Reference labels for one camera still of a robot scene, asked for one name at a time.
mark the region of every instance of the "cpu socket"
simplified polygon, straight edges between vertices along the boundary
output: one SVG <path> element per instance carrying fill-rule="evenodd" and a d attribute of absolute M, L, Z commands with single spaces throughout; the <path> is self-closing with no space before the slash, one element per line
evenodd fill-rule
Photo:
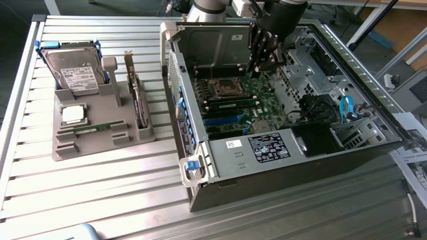
<path fill-rule="evenodd" d="M 244 90 L 240 87 L 240 80 L 236 77 L 213 78 L 208 81 L 213 98 L 229 98 L 242 96 Z"/>

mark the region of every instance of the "table leg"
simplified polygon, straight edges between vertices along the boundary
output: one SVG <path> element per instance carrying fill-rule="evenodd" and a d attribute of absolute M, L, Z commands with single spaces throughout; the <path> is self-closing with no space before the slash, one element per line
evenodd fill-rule
<path fill-rule="evenodd" d="M 374 75 L 374 78 L 378 80 L 388 72 L 388 70 L 393 67 L 393 65 L 400 61 L 404 56 L 408 54 L 408 52 L 413 49 L 413 47 L 424 41 L 427 38 L 427 27 L 422 31 L 413 37 L 412 41 L 405 45 L 405 47 L 401 49 L 401 51 L 393 56 L 393 58 L 389 60 L 389 62 L 385 64 L 385 66 L 378 70 L 378 72 Z"/>
<path fill-rule="evenodd" d="M 49 15 L 61 15 L 59 10 L 58 10 L 58 6 L 55 5 L 54 0 L 43 0 L 43 3 L 46 6 L 46 10 L 47 10 Z"/>
<path fill-rule="evenodd" d="M 417 50 L 417 52 L 409 57 L 409 59 L 405 61 L 406 65 L 410 65 L 414 60 L 427 52 L 427 44 Z"/>
<path fill-rule="evenodd" d="M 354 34 L 352 35 L 349 41 L 346 42 L 346 46 L 349 46 L 349 44 L 352 44 L 353 42 L 356 42 L 356 40 L 358 39 L 361 33 L 365 31 L 365 29 L 368 28 L 368 26 L 370 25 L 370 23 L 373 22 L 373 20 L 378 17 L 378 15 L 381 14 L 381 12 L 384 11 L 386 7 L 386 4 L 381 5 L 380 7 L 376 7 L 372 11 L 372 13 L 368 15 L 366 19 L 364 20 L 362 24 L 360 25 L 357 31 L 354 32 Z"/>

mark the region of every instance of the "slatted aluminum surface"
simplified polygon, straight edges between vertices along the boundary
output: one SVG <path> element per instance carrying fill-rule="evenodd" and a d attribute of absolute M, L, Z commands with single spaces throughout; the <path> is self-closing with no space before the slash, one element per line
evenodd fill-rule
<path fill-rule="evenodd" d="M 160 73 L 158 25 L 178 18 L 47 16 L 31 22 L 0 133 L 0 239 L 62 240 L 89 223 L 102 239 L 401 239 L 410 207 L 388 156 L 348 174 L 189 213 Z M 97 39 L 118 63 L 123 51 L 149 101 L 156 141 L 53 161 L 54 80 L 31 41 Z M 414 200 L 421 231 L 427 212 Z"/>

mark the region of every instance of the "warning label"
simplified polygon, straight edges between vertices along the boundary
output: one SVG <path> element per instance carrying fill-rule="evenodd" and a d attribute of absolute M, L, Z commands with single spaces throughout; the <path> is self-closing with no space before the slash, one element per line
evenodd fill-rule
<path fill-rule="evenodd" d="M 248 142 L 260 163 L 290 157 L 278 133 L 249 137 Z"/>
<path fill-rule="evenodd" d="M 59 70 L 65 78 L 66 85 L 71 92 L 97 89 L 93 70 L 90 66 L 63 68 Z"/>

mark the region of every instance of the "hard drive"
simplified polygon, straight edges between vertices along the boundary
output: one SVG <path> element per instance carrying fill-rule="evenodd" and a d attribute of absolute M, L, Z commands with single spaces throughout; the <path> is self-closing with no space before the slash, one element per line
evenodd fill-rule
<path fill-rule="evenodd" d="M 101 66 L 97 42 L 61 43 L 45 41 L 35 51 L 46 64 L 57 89 L 70 89 L 74 96 L 95 94 L 107 83 Z"/>

